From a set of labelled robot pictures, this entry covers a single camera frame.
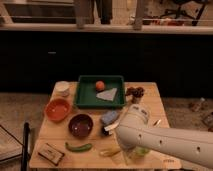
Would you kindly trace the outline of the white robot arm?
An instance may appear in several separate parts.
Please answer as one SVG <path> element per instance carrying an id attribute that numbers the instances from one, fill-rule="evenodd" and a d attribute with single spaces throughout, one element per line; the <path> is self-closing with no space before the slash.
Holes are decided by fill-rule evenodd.
<path id="1" fill-rule="evenodd" d="M 132 104 L 115 128 L 124 150 L 143 147 L 213 169 L 213 133 L 150 126 L 150 112 Z"/>

